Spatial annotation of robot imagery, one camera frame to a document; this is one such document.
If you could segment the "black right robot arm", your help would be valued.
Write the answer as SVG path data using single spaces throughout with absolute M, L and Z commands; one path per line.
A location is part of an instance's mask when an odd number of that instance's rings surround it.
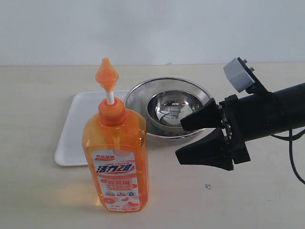
M 231 171 L 249 162 L 245 143 L 305 125 L 305 85 L 270 92 L 254 80 L 249 96 L 233 94 L 219 104 L 211 98 L 201 110 L 181 120 L 184 130 L 214 130 L 204 138 L 176 150 L 181 165 L 204 165 Z

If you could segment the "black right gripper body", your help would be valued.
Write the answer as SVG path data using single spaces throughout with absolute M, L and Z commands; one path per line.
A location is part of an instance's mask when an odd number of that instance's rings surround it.
M 233 94 L 220 102 L 223 110 L 223 124 L 227 133 L 228 153 L 235 164 L 251 161 L 244 136 L 237 122 L 238 97 Z

